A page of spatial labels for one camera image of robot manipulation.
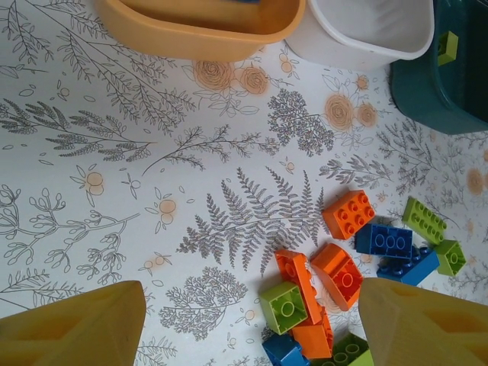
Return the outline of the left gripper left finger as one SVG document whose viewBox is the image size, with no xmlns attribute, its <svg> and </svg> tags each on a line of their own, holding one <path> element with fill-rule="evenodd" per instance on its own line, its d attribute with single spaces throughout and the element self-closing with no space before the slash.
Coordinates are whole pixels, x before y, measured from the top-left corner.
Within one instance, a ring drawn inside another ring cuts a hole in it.
<svg viewBox="0 0 488 366">
<path fill-rule="evenodd" d="M 139 281 L 122 281 L 1 320 L 3 365 L 132 365 L 146 317 Z"/>
</svg>

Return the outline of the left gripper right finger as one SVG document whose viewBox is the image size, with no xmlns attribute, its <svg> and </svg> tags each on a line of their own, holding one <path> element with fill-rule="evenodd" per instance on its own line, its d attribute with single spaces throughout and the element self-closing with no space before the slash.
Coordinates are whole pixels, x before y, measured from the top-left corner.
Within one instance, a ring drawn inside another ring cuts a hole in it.
<svg viewBox="0 0 488 366">
<path fill-rule="evenodd" d="M 375 365 L 485 365 L 487 307 L 383 278 L 364 279 L 360 317 Z"/>
</svg>

